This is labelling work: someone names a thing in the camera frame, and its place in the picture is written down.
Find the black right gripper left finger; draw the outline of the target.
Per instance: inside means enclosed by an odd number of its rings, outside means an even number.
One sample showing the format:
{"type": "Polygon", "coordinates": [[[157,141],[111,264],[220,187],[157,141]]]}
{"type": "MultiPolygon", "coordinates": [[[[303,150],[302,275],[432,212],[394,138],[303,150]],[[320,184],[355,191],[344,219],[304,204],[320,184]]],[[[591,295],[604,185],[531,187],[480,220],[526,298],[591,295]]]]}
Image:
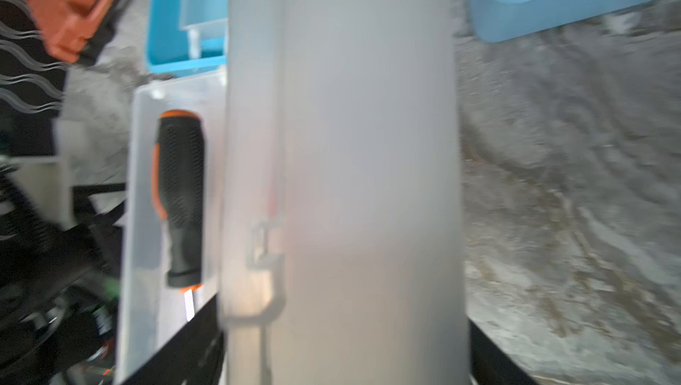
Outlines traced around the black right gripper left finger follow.
{"type": "Polygon", "coordinates": [[[153,294],[122,301],[120,384],[218,384],[225,333],[217,295],[153,294]]]}

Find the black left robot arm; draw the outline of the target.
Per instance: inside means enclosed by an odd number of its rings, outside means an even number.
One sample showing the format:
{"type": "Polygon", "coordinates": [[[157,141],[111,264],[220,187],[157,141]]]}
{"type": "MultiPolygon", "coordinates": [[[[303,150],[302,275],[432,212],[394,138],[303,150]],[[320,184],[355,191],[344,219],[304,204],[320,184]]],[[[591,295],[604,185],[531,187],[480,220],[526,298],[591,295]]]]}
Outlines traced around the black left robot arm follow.
{"type": "Polygon", "coordinates": [[[123,183],[75,186],[76,224],[65,229],[38,213],[8,174],[1,176],[1,382],[48,384],[70,369],[110,384],[116,361],[122,272],[120,202],[96,210],[94,195],[123,183]]]}

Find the pink toolbox with clear lid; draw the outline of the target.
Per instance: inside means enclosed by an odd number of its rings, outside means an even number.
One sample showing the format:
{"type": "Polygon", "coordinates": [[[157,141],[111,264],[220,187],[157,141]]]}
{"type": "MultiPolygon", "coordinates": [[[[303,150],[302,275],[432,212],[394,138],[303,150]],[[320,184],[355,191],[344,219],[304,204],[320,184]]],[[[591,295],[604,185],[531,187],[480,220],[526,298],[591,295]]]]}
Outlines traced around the pink toolbox with clear lid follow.
{"type": "Polygon", "coordinates": [[[206,139],[222,384],[467,384],[452,0],[229,0],[225,71],[133,104],[122,301],[169,289],[157,120],[206,139]]]}

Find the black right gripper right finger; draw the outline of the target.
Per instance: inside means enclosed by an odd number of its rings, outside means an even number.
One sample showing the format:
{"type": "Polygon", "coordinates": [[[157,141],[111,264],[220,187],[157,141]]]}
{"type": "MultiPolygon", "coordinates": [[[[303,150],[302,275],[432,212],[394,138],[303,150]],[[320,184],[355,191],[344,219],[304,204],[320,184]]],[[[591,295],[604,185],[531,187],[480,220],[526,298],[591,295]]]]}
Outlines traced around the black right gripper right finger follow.
{"type": "Polygon", "coordinates": [[[471,319],[469,325],[470,372],[480,385],[537,385],[471,319]]]}

